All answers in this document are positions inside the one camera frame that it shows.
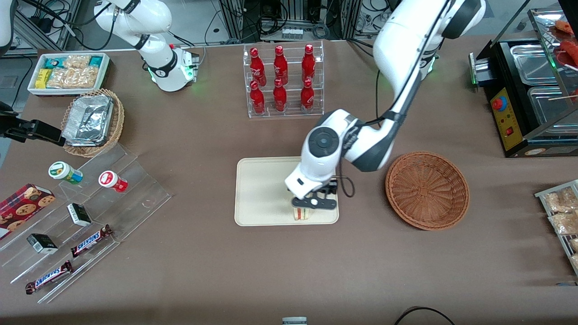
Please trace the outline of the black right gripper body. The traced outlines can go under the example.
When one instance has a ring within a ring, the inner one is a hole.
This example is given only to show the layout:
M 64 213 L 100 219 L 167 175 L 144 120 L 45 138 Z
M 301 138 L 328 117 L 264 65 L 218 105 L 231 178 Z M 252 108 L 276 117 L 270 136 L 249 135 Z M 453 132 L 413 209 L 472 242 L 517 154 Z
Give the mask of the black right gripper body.
M 0 137 L 22 141 L 21 123 L 12 107 L 0 102 Z

